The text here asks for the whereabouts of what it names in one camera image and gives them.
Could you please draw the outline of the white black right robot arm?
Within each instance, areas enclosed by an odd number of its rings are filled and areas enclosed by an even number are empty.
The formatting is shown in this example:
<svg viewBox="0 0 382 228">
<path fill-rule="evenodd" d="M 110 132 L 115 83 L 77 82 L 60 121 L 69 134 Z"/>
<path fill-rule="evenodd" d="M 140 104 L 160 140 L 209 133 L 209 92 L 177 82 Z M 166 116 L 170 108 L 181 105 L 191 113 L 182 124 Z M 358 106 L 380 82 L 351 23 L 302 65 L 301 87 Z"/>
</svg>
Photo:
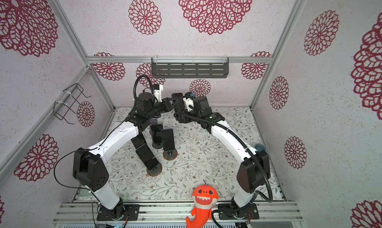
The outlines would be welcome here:
<svg viewBox="0 0 382 228">
<path fill-rule="evenodd" d="M 260 143 L 251 146 L 242 139 L 218 112 L 213 112 L 205 96 L 191 95 L 172 98 L 175 118 L 178 122 L 196 122 L 217 138 L 234 156 L 239 164 L 236 175 L 239 190 L 233 197 L 238 208 L 245 207 L 260 196 L 266 202 L 274 200 L 269 182 L 270 158 L 267 149 Z"/>
</svg>

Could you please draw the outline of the black smartphone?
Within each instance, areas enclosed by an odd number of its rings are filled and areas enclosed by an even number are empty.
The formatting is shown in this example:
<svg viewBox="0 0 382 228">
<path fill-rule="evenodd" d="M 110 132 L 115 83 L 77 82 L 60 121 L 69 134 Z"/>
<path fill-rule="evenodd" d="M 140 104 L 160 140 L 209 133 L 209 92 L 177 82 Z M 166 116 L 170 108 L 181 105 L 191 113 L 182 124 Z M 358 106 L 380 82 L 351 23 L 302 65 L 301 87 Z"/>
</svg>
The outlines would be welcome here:
<svg viewBox="0 0 382 228">
<path fill-rule="evenodd" d="M 172 98 L 173 102 L 175 103 L 176 101 L 178 101 L 179 99 L 181 99 L 182 96 L 183 96 L 182 93 L 173 93 L 173 94 L 171 95 L 171 98 Z"/>
</svg>

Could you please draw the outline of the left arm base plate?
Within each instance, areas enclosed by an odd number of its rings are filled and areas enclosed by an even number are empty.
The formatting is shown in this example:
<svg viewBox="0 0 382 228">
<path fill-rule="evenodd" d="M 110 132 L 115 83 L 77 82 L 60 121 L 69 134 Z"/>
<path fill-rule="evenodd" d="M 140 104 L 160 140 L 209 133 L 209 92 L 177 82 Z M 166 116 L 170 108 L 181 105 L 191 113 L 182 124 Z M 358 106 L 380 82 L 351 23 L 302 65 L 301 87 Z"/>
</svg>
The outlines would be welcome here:
<svg viewBox="0 0 382 228">
<path fill-rule="evenodd" d="M 137 204 L 117 205 L 113 210 L 100 206 L 96 221 L 136 221 L 140 206 Z"/>
</svg>

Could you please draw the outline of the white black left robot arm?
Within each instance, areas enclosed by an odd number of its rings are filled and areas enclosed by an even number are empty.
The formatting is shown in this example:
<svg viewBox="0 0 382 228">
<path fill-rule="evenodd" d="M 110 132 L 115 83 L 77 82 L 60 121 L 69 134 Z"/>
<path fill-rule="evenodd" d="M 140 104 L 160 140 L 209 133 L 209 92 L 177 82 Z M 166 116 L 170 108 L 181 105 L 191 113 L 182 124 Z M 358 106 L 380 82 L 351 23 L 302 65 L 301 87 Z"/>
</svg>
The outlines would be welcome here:
<svg viewBox="0 0 382 228">
<path fill-rule="evenodd" d="M 161 163 L 148 147 L 142 133 L 150 125 L 151 119 L 173 109 L 171 101 L 170 98 L 155 99 L 149 93 L 141 94 L 136 98 L 137 110 L 109 136 L 88 149 L 76 150 L 73 177 L 91 190 L 104 209 L 115 211 L 122 208 L 122 199 L 113 191 L 105 165 L 129 141 L 133 143 L 150 176 L 157 176 L 162 172 Z"/>
</svg>

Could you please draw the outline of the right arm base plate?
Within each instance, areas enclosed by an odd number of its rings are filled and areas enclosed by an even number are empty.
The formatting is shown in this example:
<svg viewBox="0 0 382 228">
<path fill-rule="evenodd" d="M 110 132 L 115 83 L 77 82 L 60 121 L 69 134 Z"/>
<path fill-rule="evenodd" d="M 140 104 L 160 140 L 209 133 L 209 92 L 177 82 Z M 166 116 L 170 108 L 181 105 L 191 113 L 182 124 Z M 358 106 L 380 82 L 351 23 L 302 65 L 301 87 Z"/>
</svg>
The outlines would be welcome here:
<svg viewBox="0 0 382 228">
<path fill-rule="evenodd" d="M 220 220 L 257 220 L 260 217 L 255 203 L 235 209 L 231 204 L 219 204 L 218 209 Z"/>
</svg>

